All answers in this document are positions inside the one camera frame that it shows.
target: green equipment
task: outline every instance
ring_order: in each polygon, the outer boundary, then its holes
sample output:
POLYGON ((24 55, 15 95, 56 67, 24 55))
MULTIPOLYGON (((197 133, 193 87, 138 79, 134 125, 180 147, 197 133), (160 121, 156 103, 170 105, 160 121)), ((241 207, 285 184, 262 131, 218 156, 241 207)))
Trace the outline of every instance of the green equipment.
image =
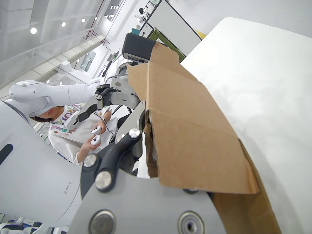
POLYGON ((166 38, 163 33, 161 33, 157 28, 147 36, 148 39, 160 42, 168 46, 171 50, 175 51, 179 55, 179 62, 184 60, 186 57, 168 38, 166 38))

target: white t-shirt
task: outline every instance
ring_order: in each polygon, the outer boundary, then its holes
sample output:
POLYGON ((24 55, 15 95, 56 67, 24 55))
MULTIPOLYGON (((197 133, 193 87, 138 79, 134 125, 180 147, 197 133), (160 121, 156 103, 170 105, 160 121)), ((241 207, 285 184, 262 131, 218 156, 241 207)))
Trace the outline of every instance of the white t-shirt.
MULTIPOLYGON (((81 108, 80 105, 65 106, 62 115, 52 122, 49 129, 49 140, 54 149, 67 160, 80 167, 82 167, 82 162, 78 163, 77 159, 80 148, 87 139, 92 137, 93 134, 91 131, 94 125, 98 123, 107 110, 107 108, 103 108, 101 111, 93 113, 88 119, 80 122, 74 130, 66 129, 63 126, 66 120, 81 108)), ((111 118, 110 121, 107 122, 106 127, 106 131, 101 134, 101 145, 96 150, 89 151, 89 154, 96 154, 110 144, 110 141, 117 132, 117 118, 111 118)))

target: metal bolt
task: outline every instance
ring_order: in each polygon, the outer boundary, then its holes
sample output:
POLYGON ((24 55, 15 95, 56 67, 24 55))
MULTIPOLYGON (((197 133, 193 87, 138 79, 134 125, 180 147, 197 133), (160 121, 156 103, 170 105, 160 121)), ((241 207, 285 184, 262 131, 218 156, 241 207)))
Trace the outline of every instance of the metal bolt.
POLYGON ((121 140, 124 136, 125 136, 125 134, 122 134, 122 135, 118 136, 118 137, 116 138, 117 143, 120 142, 120 140, 121 140))
POLYGON ((96 177, 96 187, 99 190, 106 189, 112 183, 112 175, 108 171, 101 171, 96 177))
POLYGON ((108 211, 102 210, 95 214, 89 224, 90 234, 114 234, 116 231, 116 217, 108 211))
POLYGON ((204 234, 204 222, 197 213, 188 211, 180 216, 178 230, 179 234, 204 234))
POLYGON ((133 128, 129 131, 129 136, 132 138, 137 138, 140 135, 140 130, 137 128, 133 128))
POLYGON ((87 168, 90 168, 93 165, 95 165, 96 161, 97 161, 97 156, 95 154, 88 155, 86 159, 84 160, 83 165, 87 168))

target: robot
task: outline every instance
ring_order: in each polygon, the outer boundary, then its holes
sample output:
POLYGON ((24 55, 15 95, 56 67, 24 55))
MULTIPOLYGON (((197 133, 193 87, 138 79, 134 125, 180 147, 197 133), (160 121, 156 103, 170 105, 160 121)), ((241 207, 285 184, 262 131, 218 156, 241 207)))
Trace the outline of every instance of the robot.
MULTIPOLYGON (((149 59, 146 49, 137 57, 149 59)), ((142 155, 145 102, 129 85, 126 65, 119 67, 110 85, 102 84, 101 79, 90 85, 64 86, 28 80, 13 85, 9 94, 11 99, 0 102, 5 126, 0 135, 0 208, 44 223, 34 233, 70 225, 70 234, 225 234, 207 192, 165 187, 158 178, 128 174, 132 163, 128 155, 142 155), (27 117, 86 101, 67 120, 66 128, 74 129, 91 113, 111 104, 134 111, 118 130, 115 142, 89 155, 80 170, 50 149, 27 117)))

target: white controller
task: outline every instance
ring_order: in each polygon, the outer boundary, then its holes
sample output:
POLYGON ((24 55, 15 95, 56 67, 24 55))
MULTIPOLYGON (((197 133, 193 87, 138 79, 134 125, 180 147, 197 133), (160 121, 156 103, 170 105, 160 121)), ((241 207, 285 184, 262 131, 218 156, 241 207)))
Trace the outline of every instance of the white controller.
POLYGON ((101 136, 96 135, 92 140, 91 140, 91 145, 97 145, 101 142, 101 136))
POLYGON ((91 131, 91 133, 98 135, 101 132, 101 130, 102 130, 101 126, 97 126, 95 129, 91 131))

